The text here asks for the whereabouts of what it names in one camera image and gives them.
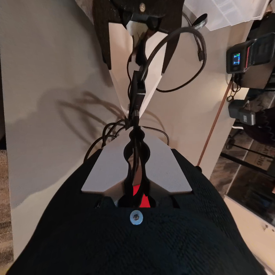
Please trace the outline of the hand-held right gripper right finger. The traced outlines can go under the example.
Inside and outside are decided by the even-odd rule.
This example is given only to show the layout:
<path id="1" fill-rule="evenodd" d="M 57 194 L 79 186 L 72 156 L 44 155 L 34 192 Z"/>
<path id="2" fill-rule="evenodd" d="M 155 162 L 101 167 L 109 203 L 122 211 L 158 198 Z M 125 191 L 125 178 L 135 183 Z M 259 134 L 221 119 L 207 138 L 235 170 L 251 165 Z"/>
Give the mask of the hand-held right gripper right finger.
<path id="1" fill-rule="evenodd" d="M 145 164 L 149 195 L 159 203 L 162 198 L 170 195 L 191 193 L 192 188 L 170 146 L 147 129 L 142 130 L 145 134 L 143 141 L 150 150 L 149 159 Z"/>

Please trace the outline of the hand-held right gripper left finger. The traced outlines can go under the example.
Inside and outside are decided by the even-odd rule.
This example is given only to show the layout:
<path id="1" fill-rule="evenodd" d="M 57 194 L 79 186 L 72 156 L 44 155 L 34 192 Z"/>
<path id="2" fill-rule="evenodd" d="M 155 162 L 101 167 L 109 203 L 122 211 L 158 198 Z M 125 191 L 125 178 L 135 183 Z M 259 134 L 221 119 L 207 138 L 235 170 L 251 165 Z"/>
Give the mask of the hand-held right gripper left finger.
<path id="1" fill-rule="evenodd" d="M 81 191 L 111 197 L 115 204 L 124 195 L 123 182 L 128 175 L 124 149 L 130 142 L 130 127 L 102 149 Z"/>

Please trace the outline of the black device with screen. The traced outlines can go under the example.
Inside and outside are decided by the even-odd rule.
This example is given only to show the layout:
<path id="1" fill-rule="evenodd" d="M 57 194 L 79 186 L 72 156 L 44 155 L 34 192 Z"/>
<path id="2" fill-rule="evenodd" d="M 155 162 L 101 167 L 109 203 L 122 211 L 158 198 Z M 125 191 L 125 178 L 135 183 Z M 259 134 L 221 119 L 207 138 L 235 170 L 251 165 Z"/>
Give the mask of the black device with screen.
<path id="1" fill-rule="evenodd" d="M 226 52 L 227 74 L 245 73 L 251 66 L 268 64 L 274 60 L 275 33 L 236 44 Z"/>

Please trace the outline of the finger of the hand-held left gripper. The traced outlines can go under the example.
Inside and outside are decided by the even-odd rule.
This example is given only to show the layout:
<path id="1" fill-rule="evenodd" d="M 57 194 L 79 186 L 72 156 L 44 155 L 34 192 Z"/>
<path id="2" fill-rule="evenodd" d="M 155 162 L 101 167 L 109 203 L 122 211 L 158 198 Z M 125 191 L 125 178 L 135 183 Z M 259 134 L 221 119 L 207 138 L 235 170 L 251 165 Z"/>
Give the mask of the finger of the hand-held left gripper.
<path id="1" fill-rule="evenodd" d="M 109 70 L 121 110 L 128 117 L 130 79 L 127 73 L 128 59 L 133 51 L 134 39 L 128 30 L 119 23 L 109 22 L 109 44 L 111 69 Z"/>
<path id="2" fill-rule="evenodd" d="M 156 32 L 147 39 L 146 46 L 145 46 L 145 55 L 148 59 L 150 54 L 153 52 L 155 47 L 161 40 L 163 40 L 167 34 L 162 32 Z M 156 53 L 155 57 L 153 58 L 152 62 L 149 65 L 147 77 L 145 79 L 145 87 L 146 87 L 146 95 L 143 99 L 142 105 L 139 111 L 139 117 L 142 116 L 146 107 L 148 106 L 156 88 L 162 78 L 162 68 L 164 62 L 164 56 L 166 52 L 166 43 L 161 47 L 161 49 Z"/>

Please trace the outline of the red plastic bin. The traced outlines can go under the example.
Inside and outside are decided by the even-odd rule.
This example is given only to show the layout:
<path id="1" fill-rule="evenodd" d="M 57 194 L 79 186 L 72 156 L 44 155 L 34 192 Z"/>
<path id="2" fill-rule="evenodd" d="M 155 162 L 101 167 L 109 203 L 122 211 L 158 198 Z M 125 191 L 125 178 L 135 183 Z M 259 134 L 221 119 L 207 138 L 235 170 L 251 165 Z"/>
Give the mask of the red plastic bin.
<path id="1" fill-rule="evenodd" d="M 133 195 L 136 195 L 138 189 L 140 187 L 140 184 L 133 186 Z M 140 208 L 150 208 L 148 197 L 143 194 L 141 204 L 139 206 Z"/>

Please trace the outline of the black slim usb hub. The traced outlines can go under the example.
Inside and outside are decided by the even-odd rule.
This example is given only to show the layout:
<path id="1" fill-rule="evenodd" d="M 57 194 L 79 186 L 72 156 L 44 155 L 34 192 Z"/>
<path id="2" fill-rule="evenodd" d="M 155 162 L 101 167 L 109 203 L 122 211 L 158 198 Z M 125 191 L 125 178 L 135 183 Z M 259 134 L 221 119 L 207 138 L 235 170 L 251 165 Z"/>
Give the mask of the black slim usb hub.
<path id="1" fill-rule="evenodd" d="M 134 111 L 139 111 L 146 95 L 144 79 L 141 79 L 141 71 L 133 71 L 132 81 L 129 90 L 129 117 Z"/>

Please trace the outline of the clear plastic bin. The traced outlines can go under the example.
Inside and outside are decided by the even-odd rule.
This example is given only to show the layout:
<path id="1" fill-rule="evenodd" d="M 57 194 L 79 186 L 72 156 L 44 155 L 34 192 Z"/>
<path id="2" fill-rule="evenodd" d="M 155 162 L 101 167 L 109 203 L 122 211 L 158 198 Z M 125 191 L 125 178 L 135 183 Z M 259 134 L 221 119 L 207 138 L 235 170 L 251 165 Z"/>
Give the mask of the clear plastic bin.
<path id="1" fill-rule="evenodd" d="M 208 15 L 210 31 L 243 22 L 261 20 L 270 0 L 185 0 L 185 6 L 196 16 Z"/>

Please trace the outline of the dark grey boxy device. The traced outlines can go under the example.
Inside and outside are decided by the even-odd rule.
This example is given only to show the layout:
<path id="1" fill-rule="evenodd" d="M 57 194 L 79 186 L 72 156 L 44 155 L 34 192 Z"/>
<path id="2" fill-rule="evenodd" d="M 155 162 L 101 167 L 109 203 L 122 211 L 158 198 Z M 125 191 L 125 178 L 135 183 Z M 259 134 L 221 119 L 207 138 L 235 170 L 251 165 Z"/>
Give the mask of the dark grey boxy device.
<path id="1" fill-rule="evenodd" d="M 256 113 L 247 109 L 249 100 L 231 100 L 228 105 L 229 116 L 238 119 L 241 123 L 253 126 L 256 124 Z"/>

